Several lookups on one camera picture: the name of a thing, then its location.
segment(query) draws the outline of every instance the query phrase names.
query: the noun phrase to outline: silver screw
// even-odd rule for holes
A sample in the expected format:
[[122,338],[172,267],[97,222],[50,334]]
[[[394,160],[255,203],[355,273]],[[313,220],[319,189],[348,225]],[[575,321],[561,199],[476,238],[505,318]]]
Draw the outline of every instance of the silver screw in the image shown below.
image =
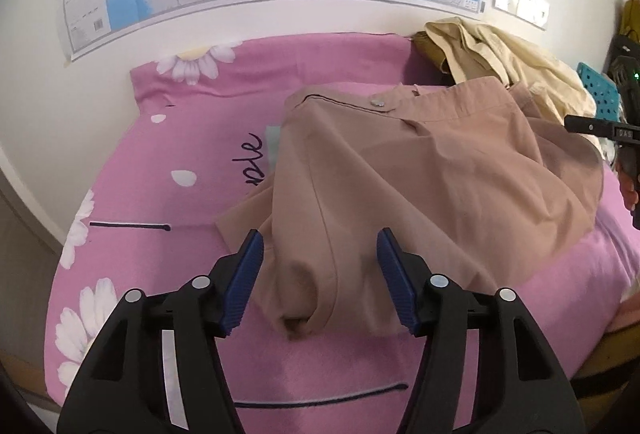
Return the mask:
[[209,277],[207,277],[206,275],[201,275],[191,281],[191,285],[195,289],[206,288],[209,284],[211,284],[211,281],[209,280]]
[[502,288],[499,295],[502,300],[506,300],[507,302],[513,302],[516,300],[516,292],[509,288]]
[[445,288],[449,285],[449,279],[444,275],[432,275],[429,282],[431,282],[431,285],[436,288]]
[[127,291],[124,300],[127,302],[138,302],[142,298],[142,292],[139,289],[131,289]]

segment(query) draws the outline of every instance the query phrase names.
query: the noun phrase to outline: hand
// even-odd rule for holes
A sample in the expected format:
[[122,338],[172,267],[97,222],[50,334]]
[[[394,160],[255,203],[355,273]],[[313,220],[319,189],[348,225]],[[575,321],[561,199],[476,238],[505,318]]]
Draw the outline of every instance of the hand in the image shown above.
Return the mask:
[[620,193],[625,201],[627,210],[634,210],[638,204],[638,192],[634,186],[634,181],[627,173],[622,170],[620,162],[616,162],[616,171],[618,172],[618,181],[620,182]]

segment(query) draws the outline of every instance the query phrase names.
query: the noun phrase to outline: white switch plate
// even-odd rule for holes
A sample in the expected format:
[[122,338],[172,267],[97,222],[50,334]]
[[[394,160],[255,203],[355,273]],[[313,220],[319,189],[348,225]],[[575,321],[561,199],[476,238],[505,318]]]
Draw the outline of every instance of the white switch plate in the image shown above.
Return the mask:
[[546,0],[494,0],[498,10],[511,13],[539,28],[546,29],[550,5]]

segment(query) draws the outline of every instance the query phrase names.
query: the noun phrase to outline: white petal print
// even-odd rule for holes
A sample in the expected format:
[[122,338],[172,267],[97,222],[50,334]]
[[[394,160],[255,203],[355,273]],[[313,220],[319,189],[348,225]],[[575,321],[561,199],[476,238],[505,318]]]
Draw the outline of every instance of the white petal print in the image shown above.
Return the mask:
[[117,303],[113,283],[108,278],[102,278],[96,283],[95,292],[89,287],[80,292],[80,317],[72,309],[62,310],[60,323],[56,325],[56,347],[68,358],[58,367],[58,379],[66,387],[65,395],[82,360]]
[[226,64],[231,64],[231,62],[236,60],[236,54],[228,46],[213,46],[209,53],[211,53],[211,56],[216,60],[226,62]]
[[74,222],[71,223],[69,233],[66,236],[65,245],[62,248],[62,254],[60,255],[60,266],[69,270],[73,263],[76,261],[76,247],[82,246],[86,243],[89,229],[81,221],[88,218],[91,212],[94,211],[94,192],[89,190],[80,204],[78,213],[74,218]]
[[173,56],[161,60],[158,62],[158,66],[156,67],[156,71],[161,75],[165,74],[168,70],[172,69],[175,66],[175,63],[178,61],[178,57]]
[[159,61],[156,71],[161,75],[171,71],[175,82],[186,82],[189,86],[196,85],[200,80],[200,75],[215,80],[219,74],[216,60],[231,64],[236,59],[233,48],[241,44],[242,41],[230,42],[209,49],[201,48],[176,55]]
[[190,170],[172,170],[171,177],[181,187],[193,187],[198,177]]

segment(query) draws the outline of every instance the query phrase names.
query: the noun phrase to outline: beige garment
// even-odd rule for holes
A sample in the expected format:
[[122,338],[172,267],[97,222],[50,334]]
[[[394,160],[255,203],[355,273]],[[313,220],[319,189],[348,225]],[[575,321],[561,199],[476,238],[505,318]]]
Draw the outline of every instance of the beige garment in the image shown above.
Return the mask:
[[265,239],[253,297],[291,337],[401,330],[376,261],[389,226],[461,286],[527,280],[594,224],[602,162],[495,78],[371,98],[308,88],[287,101],[275,172],[217,222],[235,251]]
[[[596,103],[578,73],[549,51],[487,24],[452,17],[428,22],[414,36],[415,46],[456,83],[486,76],[497,77],[505,87],[523,82],[542,118],[564,125],[568,114],[593,118]],[[597,138],[588,140],[602,152]]]

